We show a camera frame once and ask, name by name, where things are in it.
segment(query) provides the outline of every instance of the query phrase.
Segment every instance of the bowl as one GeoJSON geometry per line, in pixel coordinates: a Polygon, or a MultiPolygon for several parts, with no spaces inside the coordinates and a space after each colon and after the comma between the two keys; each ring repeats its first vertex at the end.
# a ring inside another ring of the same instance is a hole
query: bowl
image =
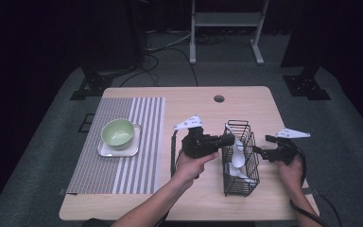
{"type": "Polygon", "coordinates": [[[127,119],[115,119],[102,128],[101,139],[114,149],[126,149],[134,137],[134,126],[127,119]]]}

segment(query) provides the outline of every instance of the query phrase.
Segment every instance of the human hand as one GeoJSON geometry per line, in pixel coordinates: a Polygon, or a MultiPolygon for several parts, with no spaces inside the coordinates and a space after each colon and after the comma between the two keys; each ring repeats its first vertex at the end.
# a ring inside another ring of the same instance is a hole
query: human hand
{"type": "Polygon", "coordinates": [[[295,156],[290,165],[278,162],[279,177],[288,193],[302,189],[303,164],[299,156],[295,156]]]}
{"type": "Polygon", "coordinates": [[[204,165],[218,156],[219,152],[216,151],[201,158],[193,159],[181,151],[177,162],[177,170],[173,179],[180,180],[185,183],[187,187],[190,187],[193,185],[194,179],[204,171],[204,165]]]}

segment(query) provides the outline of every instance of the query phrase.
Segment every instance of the striped placemat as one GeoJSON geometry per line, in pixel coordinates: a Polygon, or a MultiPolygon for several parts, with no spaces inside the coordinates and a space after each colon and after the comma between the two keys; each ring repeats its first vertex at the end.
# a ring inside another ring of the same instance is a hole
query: striped placemat
{"type": "Polygon", "coordinates": [[[158,190],[164,97],[102,98],[67,193],[152,194],[158,190]],[[125,118],[141,126],[140,148],[127,158],[97,152],[102,128],[125,118]]]}

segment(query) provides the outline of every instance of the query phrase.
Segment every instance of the table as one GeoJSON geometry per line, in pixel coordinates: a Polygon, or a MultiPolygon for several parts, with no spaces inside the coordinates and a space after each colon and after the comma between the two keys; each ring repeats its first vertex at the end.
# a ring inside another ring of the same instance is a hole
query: table
{"type": "MultiPolygon", "coordinates": [[[[194,114],[203,121],[204,133],[220,135],[230,119],[248,120],[256,146],[275,148],[265,140],[284,127],[267,87],[155,87],[109,88],[103,98],[165,97],[160,185],[170,179],[173,126],[194,114]],[[216,102],[215,96],[223,96],[216,102]]],[[[187,131],[178,132],[177,148],[187,131]]],[[[194,185],[170,210],[167,220],[281,220],[294,219],[289,198],[279,181],[277,166],[259,158],[260,183],[248,197],[223,193],[221,158],[205,166],[194,185]]],[[[66,194],[60,210],[64,220],[118,219],[146,200],[150,194],[66,194]]],[[[307,195],[318,212],[312,195],[307,195]]]]}

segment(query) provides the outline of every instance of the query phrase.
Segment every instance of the black wire basket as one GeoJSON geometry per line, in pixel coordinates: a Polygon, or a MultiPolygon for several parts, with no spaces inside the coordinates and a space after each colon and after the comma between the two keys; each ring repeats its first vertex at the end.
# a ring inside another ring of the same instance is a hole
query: black wire basket
{"type": "Polygon", "coordinates": [[[233,146],[222,148],[223,187],[225,196],[249,196],[260,183],[258,174],[258,156],[252,151],[255,146],[254,133],[248,121],[230,120],[229,129],[225,125],[225,133],[233,133],[238,152],[244,155],[244,165],[236,167],[232,163],[233,146]]]}

